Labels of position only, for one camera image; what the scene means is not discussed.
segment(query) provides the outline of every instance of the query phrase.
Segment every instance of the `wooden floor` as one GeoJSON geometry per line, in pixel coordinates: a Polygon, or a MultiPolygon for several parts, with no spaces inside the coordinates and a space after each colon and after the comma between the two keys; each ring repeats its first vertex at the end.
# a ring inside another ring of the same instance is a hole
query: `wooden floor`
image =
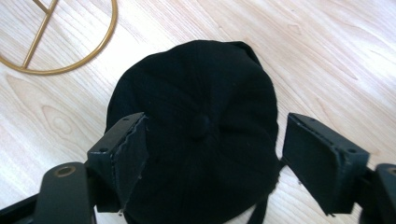
{"type": "MultiPolygon", "coordinates": [[[[42,2],[48,6],[50,0],[42,2]]],[[[396,163],[396,2],[341,0],[118,0],[115,34],[94,60],[57,76],[0,64],[0,209],[36,194],[42,175],[85,161],[102,136],[106,107],[122,73],[151,53],[194,39],[242,40],[274,81],[281,156],[289,112],[318,119],[372,153],[369,166],[396,163]]],[[[0,1],[0,54],[22,64],[44,12],[0,1]]],[[[100,43],[110,0],[60,0],[30,69],[67,66],[100,43]]],[[[286,168],[265,223],[357,223],[326,217],[286,168]]],[[[248,214],[230,223],[246,223],[248,214]]],[[[99,215],[99,223],[123,223],[99,215]]]]}

